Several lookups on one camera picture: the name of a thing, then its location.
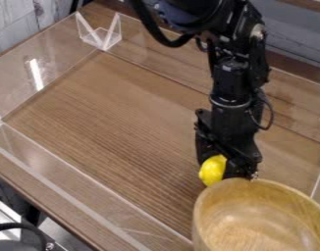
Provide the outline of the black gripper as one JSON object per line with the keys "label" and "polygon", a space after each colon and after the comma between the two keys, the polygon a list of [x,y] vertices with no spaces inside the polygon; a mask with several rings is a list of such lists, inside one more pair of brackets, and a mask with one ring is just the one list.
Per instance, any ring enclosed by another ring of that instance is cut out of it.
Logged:
{"label": "black gripper", "polygon": [[224,179],[252,179],[263,155],[255,141],[263,119],[262,109],[196,111],[196,151],[200,164],[216,155],[225,156]]}

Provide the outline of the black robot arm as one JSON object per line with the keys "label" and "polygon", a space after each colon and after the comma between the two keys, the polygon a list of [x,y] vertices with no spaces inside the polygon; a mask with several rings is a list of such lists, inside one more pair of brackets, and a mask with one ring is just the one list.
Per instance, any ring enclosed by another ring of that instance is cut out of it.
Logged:
{"label": "black robot arm", "polygon": [[208,54],[212,108],[196,111],[199,163],[223,157],[221,178],[252,179],[263,162],[255,136],[271,128],[262,120],[272,107],[263,90],[271,67],[260,11],[251,0],[158,0],[156,14],[144,0],[130,5],[160,44],[179,48],[195,41]]}

